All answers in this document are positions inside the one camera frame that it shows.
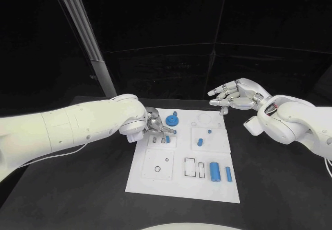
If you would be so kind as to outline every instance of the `black table surface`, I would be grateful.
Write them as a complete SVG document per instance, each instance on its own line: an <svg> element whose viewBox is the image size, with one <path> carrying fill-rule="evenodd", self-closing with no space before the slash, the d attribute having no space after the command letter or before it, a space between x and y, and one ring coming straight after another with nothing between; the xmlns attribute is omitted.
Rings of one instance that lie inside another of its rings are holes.
<svg viewBox="0 0 332 230"><path fill-rule="evenodd" d="M105 98L76 97L72 104ZM144 106L216 110L206 101L141 99ZM323 159L297 142L254 137L255 111L229 110L225 126L239 204L125 193L136 143L115 133L75 154L27 168L0 209L0 228L140 230L175 222L245 230L332 229L332 180Z"/></svg>

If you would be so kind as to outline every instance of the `white cable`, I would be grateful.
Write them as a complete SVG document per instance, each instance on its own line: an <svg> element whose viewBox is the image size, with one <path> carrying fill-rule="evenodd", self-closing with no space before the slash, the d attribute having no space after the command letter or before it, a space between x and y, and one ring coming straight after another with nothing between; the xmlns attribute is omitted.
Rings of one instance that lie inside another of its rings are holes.
<svg viewBox="0 0 332 230"><path fill-rule="evenodd" d="M65 153L65 154L60 154L60 155L55 155L55 156L45 157L45 158L42 158L42 159L39 159L39 160L36 160L36 161L33 161L33 162L30 162L30 163L26 163L26 164L23 164L23 165L20 165L19 168L27 166L29 164L36 163L37 161L45 160L45 159L49 159L49 158L53 158L53 157L60 157L60 156L65 156L65 155L69 155L69 154L78 152L78 151L86 146L86 144L85 144L76 151L69 152L69 153Z"/></svg>
<svg viewBox="0 0 332 230"><path fill-rule="evenodd" d="M325 158L325 166L326 166L326 169L328 169L328 172L330 174L330 177L332 177L332 173L330 173L330 169L329 169L329 165L328 165L328 159Z"/></svg>

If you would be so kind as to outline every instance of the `white round object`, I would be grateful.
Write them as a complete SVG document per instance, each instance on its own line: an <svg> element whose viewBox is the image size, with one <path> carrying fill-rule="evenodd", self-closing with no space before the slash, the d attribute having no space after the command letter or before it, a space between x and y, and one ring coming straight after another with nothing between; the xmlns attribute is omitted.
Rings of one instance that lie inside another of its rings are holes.
<svg viewBox="0 0 332 230"><path fill-rule="evenodd" d="M199 115L199 122L202 124L208 124L208 123L211 123L211 121L212 121L212 119L211 119L209 115L206 115L206 114Z"/></svg>
<svg viewBox="0 0 332 230"><path fill-rule="evenodd" d="M173 223L150 227L143 230L239 230L215 224Z"/></svg>

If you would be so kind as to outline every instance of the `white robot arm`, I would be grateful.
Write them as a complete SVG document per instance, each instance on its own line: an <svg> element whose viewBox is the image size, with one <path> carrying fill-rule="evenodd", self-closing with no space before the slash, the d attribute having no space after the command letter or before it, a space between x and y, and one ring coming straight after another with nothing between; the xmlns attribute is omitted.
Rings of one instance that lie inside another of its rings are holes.
<svg viewBox="0 0 332 230"><path fill-rule="evenodd" d="M170 132L159 112L144 108L131 94L111 100L86 102L66 108L0 118L0 181L35 158L111 136L115 131L128 142L143 134Z"/></svg>
<svg viewBox="0 0 332 230"><path fill-rule="evenodd" d="M251 80L241 78L208 92L216 99L211 105L219 105L221 115L228 113L228 107L245 110L254 109L257 116L251 117L244 126L257 136L263 132L280 143L300 142L307 149L323 158L332 160L332 108L315 107L307 101L267 93Z"/></svg>

